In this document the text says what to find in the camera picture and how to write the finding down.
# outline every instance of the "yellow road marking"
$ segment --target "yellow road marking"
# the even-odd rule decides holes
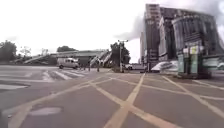
[[[163,89],[163,88],[158,88],[158,87],[153,87],[153,86],[142,85],[142,87],[144,87],[144,88],[150,88],[150,89],[155,89],[155,90],[160,90],[160,91],[171,92],[171,93],[175,93],[175,94],[188,95],[186,92],[173,91],[173,90]]]
[[[90,81],[87,81],[87,82],[80,83],[80,84],[78,84],[76,86],[73,86],[73,87],[68,88],[66,90],[63,90],[63,91],[60,91],[58,93],[51,94],[51,95],[42,97],[40,99],[37,99],[37,100],[31,101],[31,102],[28,102],[28,103],[19,105],[17,107],[12,108],[12,109],[5,110],[3,113],[14,113],[16,111],[19,111],[19,112],[17,112],[15,114],[15,116],[12,117],[12,119],[8,123],[8,126],[10,126],[9,128],[19,128],[20,125],[25,120],[27,114],[31,110],[32,106],[37,105],[39,103],[42,103],[44,101],[52,100],[52,99],[54,99],[54,98],[56,98],[58,96],[61,96],[61,95],[66,94],[66,93],[73,92],[73,91],[76,91],[76,90],[79,90],[79,89],[82,89],[82,88],[89,87],[90,85],[85,85],[85,86],[82,86],[82,85],[83,84],[90,83],[90,82],[92,82],[94,80],[97,80],[99,78],[102,78],[102,77],[97,77],[96,79],[93,79],[93,80],[90,80]]]
[[[121,108],[118,111],[116,111],[115,114],[112,116],[111,120],[109,120],[107,122],[107,124],[104,126],[104,128],[113,128],[113,127],[119,128],[119,126],[121,126],[123,121],[125,120],[125,117],[127,116],[126,114],[128,111],[133,112],[134,114],[136,114],[143,120],[145,120],[155,126],[158,126],[160,128],[179,128],[175,124],[169,123],[163,119],[160,119],[156,116],[153,116],[151,114],[144,112],[143,110],[133,106],[133,104],[131,104],[130,102],[123,101],[123,100],[117,98],[116,96],[108,93],[107,91],[96,86],[95,84],[92,84],[92,86],[94,88],[96,88],[96,90],[98,90],[100,93],[105,95],[107,98],[109,98],[110,100],[114,101],[115,103],[117,103],[121,106]]]
[[[193,80],[193,81],[196,82],[196,83],[199,83],[199,84],[207,85],[210,88],[216,88],[216,89],[224,90],[224,88],[222,88],[222,87],[217,87],[217,86],[214,86],[214,85],[211,85],[211,84],[199,81],[199,80]]]
[[[104,128],[120,128],[128,115],[128,105],[133,104],[137,94],[139,92],[140,86],[142,85],[145,74],[142,75],[138,85],[133,89],[128,99],[120,109],[112,116],[112,118],[107,122]]]
[[[198,96],[197,94],[187,90],[186,88],[182,87],[181,85],[177,84],[176,82],[170,80],[169,78],[163,76],[164,79],[166,79],[167,81],[169,81],[170,83],[172,83],[173,85],[181,88],[183,91],[187,92],[191,97],[193,97],[194,99],[196,99],[198,102],[200,102],[201,104],[207,106],[211,111],[213,111],[215,114],[217,114],[218,116],[220,116],[221,118],[224,119],[224,112],[221,111],[219,108],[211,105],[210,103],[208,103],[207,101],[203,100],[200,98],[200,96]]]
[[[32,109],[32,106],[28,106],[23,110],[19,111],[8,124],[8,128],[19,128],[23,121],[26,119],[27,114]]]
[[[209,99],[209,100],[224,100],[223,97],[212,97],[212,96],[202,96],[202,95],[199,95],[201,98],[204,98],[204,99]]]
[[[117,79],[117,78],[111,78],[111,79],[121,81],[121,82],[125,82],[125,83],[131,84],[131,85],[136,85],[136,83],[132,83],[132,82],[129,82],[129,81],[126,81],[126,80],[121,80],[121,79]],[[149,86],[149,85],[142,85],[141,87],[156,89],[156,90],[160,90],[160,91],[167,91],[167,92],[170,92],[170,93],[188,95],[186,92],[172,91],[172,90],[169,90],[169,89],[163,89],[163,88],[153,87],[153,86]],[[203,96],[203,95],[199,95],[199,96],[201,98],[210,99],[210,100],[224,100],[224,97],[222,98],[222,97],[212,97],[212,96]]]
[[[147,85],[142,85],[144,88],[149,88],[149,89],[155,89],[159,91],[166,91],[174,94],[181,94],[181,95],[189,95],[186,92],[180,92],[180,91],[172,91],[169,89],[163,89],[163,88],[158,88],[158,87],[152,87],[152,86],[147,86]],[[203,96],[203,95],[198,95],[201,98],[209,99],[209,100],[224,100],[224,97],[212,97],[212,96]]]

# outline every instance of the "white sky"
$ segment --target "white sky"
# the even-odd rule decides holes
[[[115,35],[131,31],[146,1],[0,0],[0,41],[28,46],[33,55],[42,48],[55,52],[62,45],[109,49],[117,40]],[[139,45],[139,39],[126,43],[131,62],[139,59]]]

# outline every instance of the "zebra crossing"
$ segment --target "zebra crossing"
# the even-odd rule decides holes
[[[33,83],[52,83],[84,77],[93,72],[88,70],[44,70],[20,74],[1,74],[0,93],[8,90],[27,88]]]

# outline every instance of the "car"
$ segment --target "car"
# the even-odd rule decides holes
[[[127,70],[145,70],[146,66],[143,66],[141,64],[126,64],[125,69],[127,69]]]
[[[63,69],[64,67],[77,69],[79,67],[78,59],[74,59],[74,58],[58,58],[58,67],[60,69]]]
[[[132,70],[133,66],[131,64],[126,64],[125,69]]]

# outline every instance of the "lane line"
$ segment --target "lane line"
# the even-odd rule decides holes
[[[200,102],[201,104],[205,105],[206,107],[208,107],[208,109],[210,109],[212,112],[214,112],[216,115],[220,116],[221,118],[224,119],[224,112],[222,110],[220,110],[219,108],[211,105],[209,102],[207,102],[206,100],[203,100],[200,98],[199,95],[189,91],[188,89],[182,87],[181,85],[177,84],[176,82],[170,80],[169,78],[167,78],[166,76],[163,76],[164,79],[166,79],[167,81],[169,81],[170,83],[172,83],[173,85],[179,87],[180,89],[182,89],[183,91],[185,91],[186,93],[188,93],[191,97],[193,97],[194,99],[196,99],[198,102]]]
[[[80,84],[78,84],[76,86],[73,86],[71,88],[68,88],[68,89],[60,91],[60,92],[57,92],[55,94],[50,94],[48,96],[39,98],[37,100],[33,100],[33,101],[28,102],[28,103],[24,103],[22,105],[19,105],[19,106],[16,106],[16,107],[4,110],[3,114],[6,114],[6,115],[17,112],[16,115],[13,116],[12,119],[10,120],[10,122],[8,123],[8,126],[12,126],[10,128],[19,128],[20,125],[25,120],[27,114],[31,110],[32,106],[40,104],[40,103],[45,102],[45,101],[52,100],[54,98],[57,98],[58,96],[67,94],[69,92],[73,92],[73,91],[77,91],[77,90],[80,90],[80,89],[83,89],[83,88],[87,88],[90,85],[85,85],[85,86],[82,86],[82,85],[88,84],[88,83],[90,83],[90,82],[92,82],[94,80],[100,79],[100,78],[102,78],[102,76],[101,77],[97,77],[97,78],[92,79],[92,80],[89,80],[87,82],[80,83]]]
[[[155,89],[155,90],[159,90],[159,91],[165,91],[165,92],[175,93],[175,94],[188,95],[186,92],[173,91],[173,90],[163,89],[163,88],[158,88],[158,87],[153,87],[153,86],[142,85],[142,87],[149,88],[149,89]]]
[[[170,92],[170,93],[174,93],[174,94],[189,95],[186,92],[172,91],[169,89],[163,89],[163,88],[152,87],[152,86],[147,86],[147,85],[142,85],[142,87],[148,88],[148,89],[155,89],[155,90],[159,90],[159,91]],[[209,100],[220,100],[220,101],[224,100],[224,97],[212,97],[212,96],[203,96],[203,95],[198,95],[198,96],[201,98],[209,99]]]
[[[14,90],[14,89],[20,89],[20,88],[26,88],[26,87],[28,86],[0,84],[0,89],[6,89],[6,90]]]
[[[123,101],[123,100],[119,99],[118,97],[108,93],[107,91],[105,91],[102,88],[96,86],[95,84],[92,84],[92,86],[94,88],[96,88],[96,90],[99,91],[100,93],[102,93],[104,96],[106,96],[107,98],[109,98],[110,100],[114,101],[115,103],[117,103],[117,104],[119,104],[121,106],[121,109],[116,111],[115,114],[113,115],[114,117],[117,117],[117,119],[121,119],[119,117],[119,112],[124,116],[125,111],[122,108],[127,107],[128,111],[133,112],[138,117],[140,117],[141,119],[145,120],[146,122],[151,123],[151,124],[153,124],[155,126],[158,126],[160,128],[180,128],[179,126],[177,126],[175,124],[172,124],[172,123],[167,122],[167,121],[165,121],[163,119],[160,119],[160,118],[158,118],[158,117],[156,117],[154,115],[151,115],[149,113],[144,112],[143,110],[141,110],[141,109],[131,105],[129,102]]]
[[[63,72],[68,73],[68,74],[73,75],[73,76],[78,76],[78,77],[83,77],[84,76],[82,74],[77,74],[77,73],[74,73],[74,72],[68,72],[68,71],[63,71]]]
[[[68,77],[68,76],[66,76],[66,75],[64,75],[64,74],[62,74],[62,73],[60,73],[58,71],[54,71],[54,73],[56,73],[58,76],[60,76],[64,80],[70,80],[70,79],[72,79],[71,77]]]
[[[50,83],[45,80],[28,80],[28,79],[10,79],[10,78],[0,78],[2,81],[17,81],[17,82],[35,82],[35,83]]]
[[[73,71],[71,71],[71,72],[79,73],[79,74],[81,73],[81,74],[85,74],[85,75],[87,75],[87,74],[90,73],[89,71],[87,72],[87,71],[80,71],[80,70],[79,70],[79,71],[74,71],[74,70],[73,70]]]
[[[49,82],[54,82],[54,79],[49,75],[48,71],[45,71],[43,73],[43,80],[49,81]]]
[[[193,80],[193,81],[196,82],[196,83],[199,83],[199,84],[206,85],[206,86],[208,86],[208,87],[210,87],[210,88],[216,88],[216,89],[224,90],[224,88],[222,88],[222,87],[217,87],[217,86],[214,86],[214,85],[211,85],[211,84],[208,84],[208,83],[199,81],[199,80]]]
[[[27,106],[23,110],[19,111],[8,124],[8,128],[19,128],[23,121],[26,119],[27,114],[32,109],[32,106]]]
[[[143,74],[139,80],[139,83],[137,86],[133,89],[133,91],[130,93],[130,95],[127,98],[127,102],[123,104],[118,111],[112,116],[112,118],[107,122],[107,124],[104,126],[104,128],[120,128],[124,122],[124,120],[127,118],[128,115],[128,106],[132,105],[139,93],[140,87],[142,85],[142,82],[144,80],[145,74]]]

